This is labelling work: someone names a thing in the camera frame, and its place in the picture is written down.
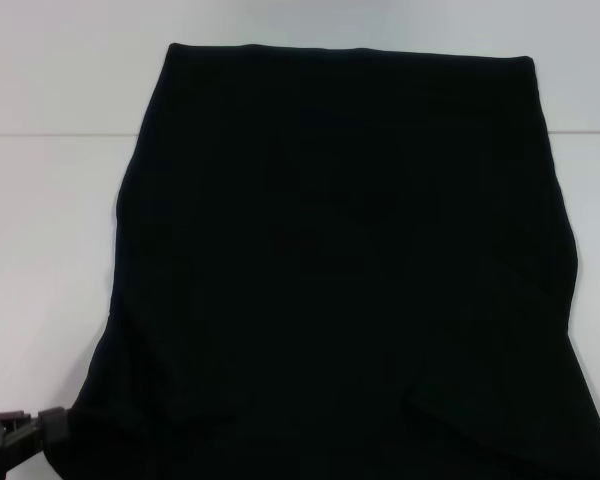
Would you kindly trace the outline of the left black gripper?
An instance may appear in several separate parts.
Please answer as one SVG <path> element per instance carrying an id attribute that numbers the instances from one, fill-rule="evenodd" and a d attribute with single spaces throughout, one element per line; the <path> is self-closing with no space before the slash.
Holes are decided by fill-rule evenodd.
<path id="1" fill-rule="evenodd" d="M 0 478 L 33 456 L 65 443 L 69 411 L 54 407 L 32 417 L 23 411 L 0 412 Z"/>

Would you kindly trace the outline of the black t-shirt with white print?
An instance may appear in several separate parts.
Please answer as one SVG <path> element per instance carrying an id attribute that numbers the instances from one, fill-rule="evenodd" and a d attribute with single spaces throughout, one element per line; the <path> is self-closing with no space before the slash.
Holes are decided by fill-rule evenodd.
<path id="1" fill-rule="evenodd" d="M 600 480 L 529 57 L 172 44 L 62 480 Z"/>

